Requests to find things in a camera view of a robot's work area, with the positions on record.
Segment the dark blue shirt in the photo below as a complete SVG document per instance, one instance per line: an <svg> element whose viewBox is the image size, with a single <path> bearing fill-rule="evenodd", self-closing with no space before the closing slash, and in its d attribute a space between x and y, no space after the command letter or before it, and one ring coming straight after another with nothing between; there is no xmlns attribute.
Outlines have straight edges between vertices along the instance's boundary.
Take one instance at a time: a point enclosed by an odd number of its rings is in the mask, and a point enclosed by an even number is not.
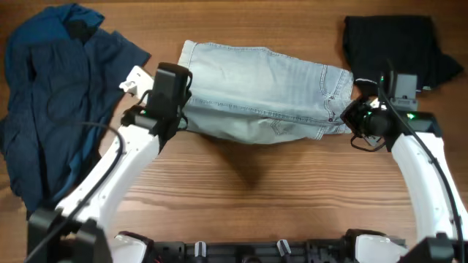
<svg viewBox="0 0 468 263"><path fill-rule="evenodd" d="M56 205L86 175L124 95L120 84L150 57L103 30L104 19L79 4L47 7L7 40L1 153L29 213Z"/></svg>

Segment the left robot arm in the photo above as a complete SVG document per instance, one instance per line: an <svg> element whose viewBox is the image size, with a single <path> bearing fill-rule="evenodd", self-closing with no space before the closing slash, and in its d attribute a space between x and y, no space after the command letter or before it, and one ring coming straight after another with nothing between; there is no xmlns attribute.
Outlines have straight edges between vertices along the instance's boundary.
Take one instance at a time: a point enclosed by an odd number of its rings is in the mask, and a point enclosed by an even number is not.
<svg viewBox="0 0 468 263"><path fill-rule="evenodd" d="M148 262L152 240L132 233L108 240L106 231L135 178L161 153L185 119L193 74L160 63L141 104L124 112L113 145L85 180L54 210L36 210L28 221L26 262Z"/></svg>

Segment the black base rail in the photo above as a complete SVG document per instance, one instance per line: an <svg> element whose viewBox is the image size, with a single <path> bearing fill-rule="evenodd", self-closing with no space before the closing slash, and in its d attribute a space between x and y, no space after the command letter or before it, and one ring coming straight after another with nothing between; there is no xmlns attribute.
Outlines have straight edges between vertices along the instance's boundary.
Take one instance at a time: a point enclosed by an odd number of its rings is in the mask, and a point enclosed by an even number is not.
<svg viewBox="0 0 468 263"><path fill-rule="evenodd" d="M333 263L354 262L340 239L289 242L281 252L277 242L266 243L194 243L155 242L148 263Z"/></svg>

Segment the black folded garment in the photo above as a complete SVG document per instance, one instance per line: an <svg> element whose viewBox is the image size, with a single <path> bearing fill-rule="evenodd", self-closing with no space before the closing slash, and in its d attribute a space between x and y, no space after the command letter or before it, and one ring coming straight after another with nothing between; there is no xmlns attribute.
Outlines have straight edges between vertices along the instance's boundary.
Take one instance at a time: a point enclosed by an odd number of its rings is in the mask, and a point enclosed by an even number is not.
<svg viewBox="0 0 468 263"><path fill-rule="evenodd" d="M439 48L429 16L347 16L342 47L354 79L378 82L392 63L398 73L416 75L417 91L430 91L464 68Z"/></svg>

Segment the light blue denim shorts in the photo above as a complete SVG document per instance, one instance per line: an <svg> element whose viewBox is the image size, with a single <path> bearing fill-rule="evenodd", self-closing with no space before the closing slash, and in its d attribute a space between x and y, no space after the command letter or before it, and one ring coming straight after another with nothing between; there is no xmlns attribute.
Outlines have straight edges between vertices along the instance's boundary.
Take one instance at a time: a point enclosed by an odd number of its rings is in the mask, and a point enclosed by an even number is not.
<svg viewBox="0 0 468 263"><path fill-rule="evenodd" d="M179 65L193 74L182 125L246 144L274 144L348 134L340 115L353 75L335 66L275 53L185 41Z"/></svg>

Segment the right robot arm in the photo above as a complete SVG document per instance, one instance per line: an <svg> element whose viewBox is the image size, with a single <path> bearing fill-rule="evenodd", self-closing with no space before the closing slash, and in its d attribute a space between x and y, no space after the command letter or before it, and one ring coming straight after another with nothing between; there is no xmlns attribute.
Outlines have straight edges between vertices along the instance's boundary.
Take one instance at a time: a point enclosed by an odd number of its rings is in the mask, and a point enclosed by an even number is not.
<svg viewBox="0 0 468 263"><path fill-rule="evenodd" d="M352 245L356 262L466 262L467 209L445 160L435 116L418 112L414 75L390 71L375 82L377 98L360 96L341 114L354 138L369 152L386 148L403 175L416 220L417 244L405 248L389 237L359 234Z"/></svg>

